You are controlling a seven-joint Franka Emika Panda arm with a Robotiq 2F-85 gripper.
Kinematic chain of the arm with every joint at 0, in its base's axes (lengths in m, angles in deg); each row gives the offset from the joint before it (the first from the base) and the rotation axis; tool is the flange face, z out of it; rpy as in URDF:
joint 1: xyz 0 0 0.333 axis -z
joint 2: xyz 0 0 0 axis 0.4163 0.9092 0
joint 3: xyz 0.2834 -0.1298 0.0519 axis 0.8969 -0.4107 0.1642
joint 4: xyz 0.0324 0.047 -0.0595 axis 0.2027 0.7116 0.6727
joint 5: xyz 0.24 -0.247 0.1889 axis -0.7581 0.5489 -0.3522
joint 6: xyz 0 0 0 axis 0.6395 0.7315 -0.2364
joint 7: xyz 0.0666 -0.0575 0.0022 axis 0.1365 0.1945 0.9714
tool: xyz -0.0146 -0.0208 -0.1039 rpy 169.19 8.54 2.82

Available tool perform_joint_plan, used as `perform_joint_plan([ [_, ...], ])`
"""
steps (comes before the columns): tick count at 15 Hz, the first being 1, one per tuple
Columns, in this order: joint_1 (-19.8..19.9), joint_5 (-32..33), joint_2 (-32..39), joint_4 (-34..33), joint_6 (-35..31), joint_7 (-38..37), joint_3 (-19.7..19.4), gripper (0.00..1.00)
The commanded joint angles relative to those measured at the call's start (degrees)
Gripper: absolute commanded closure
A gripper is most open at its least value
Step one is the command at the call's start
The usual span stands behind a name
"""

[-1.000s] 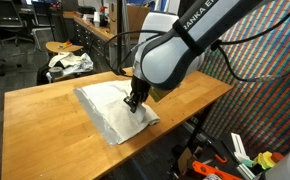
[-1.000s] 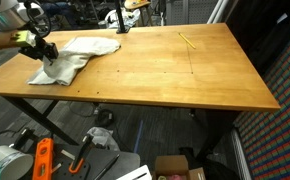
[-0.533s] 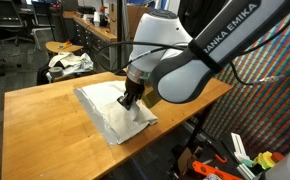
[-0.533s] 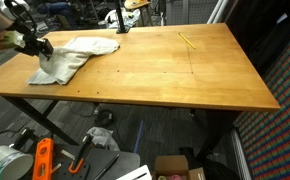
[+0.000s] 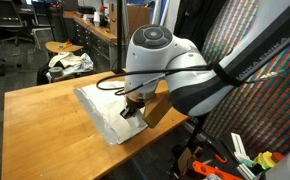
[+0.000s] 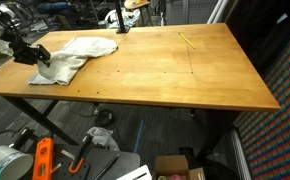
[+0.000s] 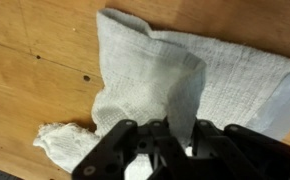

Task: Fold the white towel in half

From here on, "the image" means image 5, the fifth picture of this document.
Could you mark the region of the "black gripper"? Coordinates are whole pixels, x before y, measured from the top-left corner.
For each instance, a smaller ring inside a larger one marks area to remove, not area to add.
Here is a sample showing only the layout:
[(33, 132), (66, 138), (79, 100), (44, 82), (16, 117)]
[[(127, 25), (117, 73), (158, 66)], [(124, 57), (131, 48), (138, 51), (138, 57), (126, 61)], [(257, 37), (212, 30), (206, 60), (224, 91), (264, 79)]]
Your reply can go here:
[(135, 102), (130, 100), (129, 98), (126, 99), (126, 103), (127, 103), (126, 107), (120, 112), (120, 115), (124, 119), (128, 119), (135, 116), (137, 110), (145, 106), (145, 103), (143, 101)]

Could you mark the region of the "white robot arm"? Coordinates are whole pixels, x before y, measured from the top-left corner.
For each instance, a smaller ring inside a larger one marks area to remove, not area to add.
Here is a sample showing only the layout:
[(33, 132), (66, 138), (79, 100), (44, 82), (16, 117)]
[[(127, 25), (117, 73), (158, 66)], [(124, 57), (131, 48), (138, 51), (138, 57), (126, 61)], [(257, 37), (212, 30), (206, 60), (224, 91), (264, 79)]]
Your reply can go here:
[(160, 79), (171, 103), (191, 117), (210, 112), (232, 89), (290, 44), (290, 0), (259, 0), (250, 32), (217, 62), (204, 60), (194, 43), (167, 28), (136, 30), (126, 57), (125, 98), (121, 116), (129, 118), (154, 96)]

